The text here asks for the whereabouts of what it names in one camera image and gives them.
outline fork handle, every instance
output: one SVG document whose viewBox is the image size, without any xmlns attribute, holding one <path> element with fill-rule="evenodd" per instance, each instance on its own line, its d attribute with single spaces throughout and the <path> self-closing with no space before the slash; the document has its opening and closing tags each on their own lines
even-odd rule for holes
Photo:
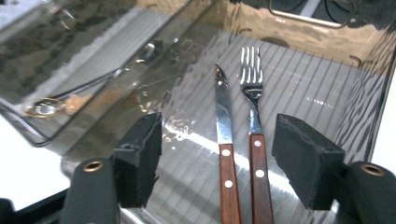
<svg viewBox="0 0 396 224">
<path fill-rule="evenodd" d="M 221 223 L 239 224 L 238 187 L 236 184 L 233 144 L 219 145 Z"/>
<path fill-rule="evenodd" d="M 250 135 L 250 183 L 253 223 L 274 223 L 263 134 Z"/>
</svg>

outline wire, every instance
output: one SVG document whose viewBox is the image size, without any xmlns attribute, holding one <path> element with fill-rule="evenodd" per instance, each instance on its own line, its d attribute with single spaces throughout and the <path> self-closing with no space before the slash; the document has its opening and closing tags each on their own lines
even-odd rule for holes
<svg viewBox="0 0 396 224">
<path fill-rule="evenodd" d="M 335 18 L 332 17 L 332 14 L 329 11 L 328 0 L 324 0 L 324 6 L 326 8 L 327 15 L 329 15 L 330 19 L 334 22 L 340 23 L 339 21 L 337 21 Z"/>
<path fill-rule="evenodd" d="M 302 0 L 299 3 L 297 3 L 294 7 L 291 7 L 289 9 L 286 10 L 282 10 L 284 12 L 292 12 L 293 10 L 297 9 L 298 7 L 300 7 L 304 2 L 306 2 L 306 0 Z"/>
<path fill-rule="evenodd" d="M 335 3 L 335 5 L 336 5 L 338 8 L 340 8 L 341 10 L 343 10 L 343 11 L 345 11 L 345 12 L 347 12 L 347 13 L 350 13 L 350 9 L 341 6 L 339 3 L 337 3 L 337 2 L 334 1 L 334 0 L 333 0 L 332 2 Z"/>
</svg>

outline steak knife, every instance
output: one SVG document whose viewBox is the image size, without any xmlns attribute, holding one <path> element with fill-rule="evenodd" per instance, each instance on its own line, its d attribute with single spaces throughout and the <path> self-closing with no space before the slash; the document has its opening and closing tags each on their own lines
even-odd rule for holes
<svg viewBox="0 0 396 224">
<path fill-rule="evenodd" d="M 235 163 L 233 160 L 233 127 L 226 76 L 216 64 L 216 106 L 219 144 L 221 222 L 241 223 Z"/>
</svg>

